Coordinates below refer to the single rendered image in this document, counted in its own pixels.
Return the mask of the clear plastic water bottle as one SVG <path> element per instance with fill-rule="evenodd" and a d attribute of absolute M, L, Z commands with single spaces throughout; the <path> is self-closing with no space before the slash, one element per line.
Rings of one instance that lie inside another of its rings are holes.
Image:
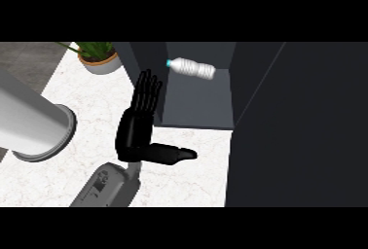
<path fill-rule="evenodd" d="M 179 74 L 211 80 L 214 78 L 216 67 L 205 63 L 198 63 L 185 58 L 167 60 L 167 67 Z"/>

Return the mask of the pale grey cylinder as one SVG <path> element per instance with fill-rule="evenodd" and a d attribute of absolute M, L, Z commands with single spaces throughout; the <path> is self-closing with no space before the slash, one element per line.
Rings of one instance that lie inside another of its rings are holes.
<path fill-rule="evenodd" d="M 77 123 L 69 107 L 53 104 L 0 69 L 0 147 L 19 160 L 49 160 L 69 144 Z"/>

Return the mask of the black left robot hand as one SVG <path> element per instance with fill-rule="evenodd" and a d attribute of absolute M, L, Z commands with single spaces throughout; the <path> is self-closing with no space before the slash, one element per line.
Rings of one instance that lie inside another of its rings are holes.
<path fill-rule="evenodd" d="M 182 160 L 195 160 L 196 152 L 151 142 L 154 113 L 162 82 L 146 69 L 139 73 L 131 95 L 131 105 L 124 111 L 115 137 L 118 160 L 149 161 L 174 165 Z"/>

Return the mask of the dark grey cabinet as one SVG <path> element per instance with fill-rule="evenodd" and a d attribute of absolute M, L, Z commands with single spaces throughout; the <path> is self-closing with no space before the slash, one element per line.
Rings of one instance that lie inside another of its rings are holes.
<path fill-rule="evenodd" d="M 232 130 L 282 49 L 281 42 L 117 42 L 131 80 L 148 69 L 162 82 L 154 124 Z M 191 59 L 216 68 L 204 80 L 174 72 L 167 61 Z"/>

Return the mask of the green plant in grey pot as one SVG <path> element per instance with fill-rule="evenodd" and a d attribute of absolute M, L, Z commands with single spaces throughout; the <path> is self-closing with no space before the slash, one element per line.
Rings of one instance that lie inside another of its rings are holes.
<path fill-rule="evenodd" d="M 77 53 L 84 69 L 95 75 L 106 75 L 123 66 L 111 42 L 77 42 L 75 49 L 62 42 L 58 45 Z"/>

